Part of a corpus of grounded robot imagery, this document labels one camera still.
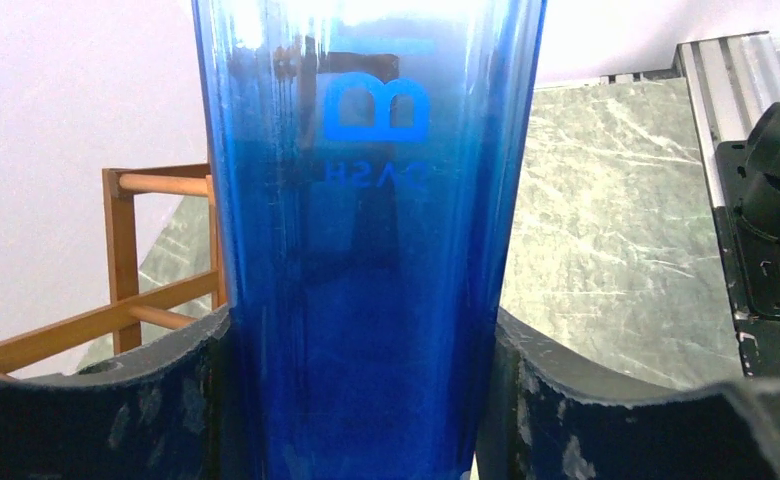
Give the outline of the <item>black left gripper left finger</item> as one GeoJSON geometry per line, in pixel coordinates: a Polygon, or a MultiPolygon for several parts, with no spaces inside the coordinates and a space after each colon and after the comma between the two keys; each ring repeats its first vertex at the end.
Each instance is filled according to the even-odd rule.
{"type": "Polygon", "coordinates": [[[219,309],[73,375],[0,380],[0,479],[217,479],[219,309]]]}

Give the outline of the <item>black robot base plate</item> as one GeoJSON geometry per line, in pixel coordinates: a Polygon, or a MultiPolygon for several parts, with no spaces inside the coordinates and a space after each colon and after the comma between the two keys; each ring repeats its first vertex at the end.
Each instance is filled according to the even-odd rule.
{"type": "Polygon", "coordinates": [[[715,150],[725,203],[714,210],[745,375],[780,377],[780,101],[745,140],[715,150]]]}

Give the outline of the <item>brown wooden wine rack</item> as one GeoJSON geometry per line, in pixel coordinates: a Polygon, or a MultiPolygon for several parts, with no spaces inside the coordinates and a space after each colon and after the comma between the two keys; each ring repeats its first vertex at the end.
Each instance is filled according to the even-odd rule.
{"type": "Polygon", "coordinates": [[[121,354],[142,344],[142,326],[178,330],[193,323],[175,307],[210,296],[218,308],[228,299],[216,213],[211,167],[207,163],[145,169],[105,168],[102,171],[110,302],[6,340],[0,341],[0,380],[104,335],[121,354]],[[141,292],[138,281],[135,198],[143,194],[183,195],[207,202],[210,267],[186,279],[141,292]]]}

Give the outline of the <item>blue square glass bottle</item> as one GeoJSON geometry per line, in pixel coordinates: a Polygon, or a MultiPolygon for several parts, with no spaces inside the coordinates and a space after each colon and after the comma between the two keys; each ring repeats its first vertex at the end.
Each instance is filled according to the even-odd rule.
{"type": "Polygon", "coordinates": [[[195,1],[229,479],[465,479],[542,1],[195,1]]]}

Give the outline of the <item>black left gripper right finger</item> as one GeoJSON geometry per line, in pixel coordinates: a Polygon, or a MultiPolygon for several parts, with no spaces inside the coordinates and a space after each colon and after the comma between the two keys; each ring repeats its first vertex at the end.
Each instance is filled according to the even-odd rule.
{"type": "Polygon", "coordinates": [[[676,391],[501,312],[476,462],[482,479],[780,479],[780,378],[676,391]]]}

